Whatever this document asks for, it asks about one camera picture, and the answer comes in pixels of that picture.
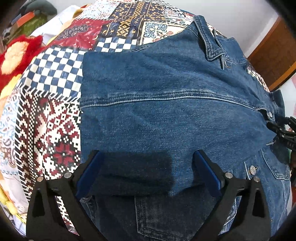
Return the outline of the white pillow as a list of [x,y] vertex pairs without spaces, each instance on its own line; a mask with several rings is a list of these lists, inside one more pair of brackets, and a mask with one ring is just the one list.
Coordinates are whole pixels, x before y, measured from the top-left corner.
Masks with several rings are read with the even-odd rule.
[[74,13],[79,9],[79,6],[71,5],[60,12],[55,17],[51,18],[51,20],[47,21],[41,27],[38,27],[34,30],[30,37],[43,37],[43,44],[48,44],[48,42],[57,35],[62,32],[63,25],[73,18]]

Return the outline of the wooden door frame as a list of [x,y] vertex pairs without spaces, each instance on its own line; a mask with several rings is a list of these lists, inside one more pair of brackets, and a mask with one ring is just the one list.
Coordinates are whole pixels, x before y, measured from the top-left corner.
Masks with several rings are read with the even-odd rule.
[[295,37],[282,18],[277,18],[248,60],[270,91],[295,74]]

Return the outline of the yellow blanket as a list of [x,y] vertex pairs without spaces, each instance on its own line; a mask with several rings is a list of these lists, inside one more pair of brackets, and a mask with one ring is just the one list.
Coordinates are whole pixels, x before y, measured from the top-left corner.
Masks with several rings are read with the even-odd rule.
[[2,189],[2,187],[0,188],[0,200],[1,200],[1,204],[3,204],[4,206],[6,206],[8,208],[8,210],[9,210],[9,212],[12,215],[17,215],[18,214],[18,211],[17,211],[15,205],[7,197],[5,191]]

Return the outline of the green storage box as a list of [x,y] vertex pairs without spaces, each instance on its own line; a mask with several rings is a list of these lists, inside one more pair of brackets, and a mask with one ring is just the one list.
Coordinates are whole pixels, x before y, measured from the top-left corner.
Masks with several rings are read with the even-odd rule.
[[10,31],[9,37],[16,38],[20,35],[29,36],[34,30],[44,25],[47,21],[48,17],[46,15],[39,14],[20,26],[15,32]]

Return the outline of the blue denim jacket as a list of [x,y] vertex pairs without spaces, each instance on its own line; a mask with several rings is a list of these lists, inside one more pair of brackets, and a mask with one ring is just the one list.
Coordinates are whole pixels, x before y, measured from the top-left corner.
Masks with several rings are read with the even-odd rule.
[[247,71],[234,38],[195,16],[182,32],[82,62],[81,155],[104,154],[87,194],[108,240],[190,240],[217,199],[193,154],[203,150],[235,177],[258,177],[271,231],[291,208],[290,152],[268,121],[285,115],[280,91]]

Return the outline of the clutter pile of clothes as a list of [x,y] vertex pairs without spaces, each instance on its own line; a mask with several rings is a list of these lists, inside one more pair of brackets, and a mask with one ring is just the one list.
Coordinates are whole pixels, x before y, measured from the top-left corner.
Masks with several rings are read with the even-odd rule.
[[10,27],[18,29],[40,14],[54,16],[57,9],[49,1],[1,0],[1,32]]

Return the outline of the red plush toy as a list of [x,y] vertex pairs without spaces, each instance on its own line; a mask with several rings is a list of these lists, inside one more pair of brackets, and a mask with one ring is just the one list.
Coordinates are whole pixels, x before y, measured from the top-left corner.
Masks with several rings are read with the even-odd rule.
[[21,35],[12,40],[6,51],[1,54],[1,91],[8,86],[13,77],[22,74],[43,49],[42,35]]

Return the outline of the patchwork patterned bedspread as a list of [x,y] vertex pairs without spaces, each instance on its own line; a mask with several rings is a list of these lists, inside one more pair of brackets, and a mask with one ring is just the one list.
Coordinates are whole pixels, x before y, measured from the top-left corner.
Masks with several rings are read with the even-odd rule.
[[[12,78],[1,98],[1,187],[15,205],[19,223],[27,218],[36,177],[60,178],[73,172],[81,156],[82,61],[85,53],[116,54],[139,46],[162,46],[178,36],[194,15],[164,1],[95,1],[34,57],[25,71]],[[103,206],[93,200],[86,209],[104,230],[115,223],[115,234],[124,240],[152,238],[182,240],[193,214],[209,213],[214,199],[190,164],[174,165],[180,178],[174,192],[144,197],[123,195],[110,171],[121,173],[124,164],[102,167],[98,190]]]

